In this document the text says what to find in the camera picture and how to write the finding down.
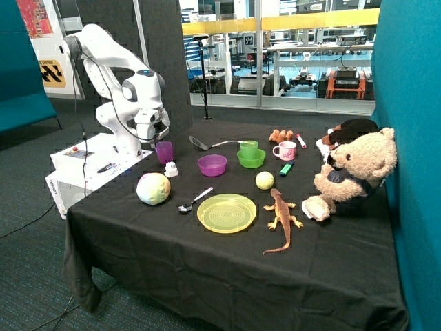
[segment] black marker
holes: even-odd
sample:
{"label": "black marker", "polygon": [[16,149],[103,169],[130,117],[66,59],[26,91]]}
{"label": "black marker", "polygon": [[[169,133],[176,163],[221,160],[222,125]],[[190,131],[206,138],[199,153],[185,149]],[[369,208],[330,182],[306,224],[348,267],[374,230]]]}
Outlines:
{"label": "black marker", "polygon": [[101,174],[102,172],[108,171],[112,168],[116,168],[118,165],[116,163],[109,163],[107,164],[104,168],[101,168],[100,170],[98,170],[97,172],[99,174]]}
{"label": "black marker", "polygon": [[285,164],[285,167],[283,167],[278,174],[282,177],[285,177],[288,174],[288,172],[291,170],[293,165],[294,165],[294,160],[288,162],[287,164]]}

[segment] green marker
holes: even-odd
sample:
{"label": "green marker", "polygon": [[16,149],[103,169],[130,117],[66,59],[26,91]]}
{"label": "green marker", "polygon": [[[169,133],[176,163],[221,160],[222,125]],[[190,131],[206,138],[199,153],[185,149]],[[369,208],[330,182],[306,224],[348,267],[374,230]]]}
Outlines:
{"label": "green marker", "polygon": [[288,174],[288,172],[291,170],[293,165],[294,165],[294,160],[288,162],[287,164],[285,164],[285,167],[283,167],[278,174],[282,177],[285,177]]}

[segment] gray carpet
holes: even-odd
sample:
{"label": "gray carpet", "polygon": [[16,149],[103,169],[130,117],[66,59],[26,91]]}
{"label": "gray carpet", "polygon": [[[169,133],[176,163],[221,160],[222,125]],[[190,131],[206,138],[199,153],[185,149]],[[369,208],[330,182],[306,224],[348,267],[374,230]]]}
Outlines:
{"label": "gray carpet", "polygon": [[[79,119],[89,136],[107,132],[94,118],[99,100],[54,99],[63,130],[55,119],[0,134],[0,330],[33,330],[62,314],[71,294],[61,276],[65,222],[53,207],[45,176],[54,168],[50,155],[81,140]],[[195,107],[193,122],[204,121]],[[351,117],[269,110],[210,108],[213,121],[269,123],[281,128],[314,128],[326,132]],[[99,309],[87,313],[71,302],[57,330],[218,330],[196,319],[184,319],[148,297],[132,294],[94,270],[100,289],[108,289]],[[38,330],[53,330],[58,319]]]}

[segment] tennis ball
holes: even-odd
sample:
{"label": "tennis ball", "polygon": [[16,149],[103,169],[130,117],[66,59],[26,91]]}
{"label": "tennis ball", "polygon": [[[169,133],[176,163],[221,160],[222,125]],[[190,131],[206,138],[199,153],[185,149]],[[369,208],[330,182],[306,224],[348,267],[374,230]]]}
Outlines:
{"label": "tennis ball", "polygon": [[148,205],[157,205],[168,198],[170,182],[163,174],[155,172],[145,174],[139,179],[136,193],[142,202]]}
{"label": "tennis ball", "polygon": [[274,177],[268,171],[259,172],[256,176],[256,185],[261,190],[269,190],[274,184]]}

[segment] metal spatula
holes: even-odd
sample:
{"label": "metal spatula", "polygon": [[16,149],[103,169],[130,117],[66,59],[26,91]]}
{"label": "metal spatula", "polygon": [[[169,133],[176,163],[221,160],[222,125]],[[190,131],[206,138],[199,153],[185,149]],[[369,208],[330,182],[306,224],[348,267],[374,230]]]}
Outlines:
{"label": "metal spatula", "polygon": [[198,139],[194,138],[193,136],[190,136],[189,139],[191,143],[198,146],[202,150],[209,150],[210,148],[223,145],[224,143],[246,143],[246,141],[241,141],[241,140],[229,140],[229,141],[223,141],[222,143],[215,143],[214,145],[207,146],[204,143],[201,143]]}

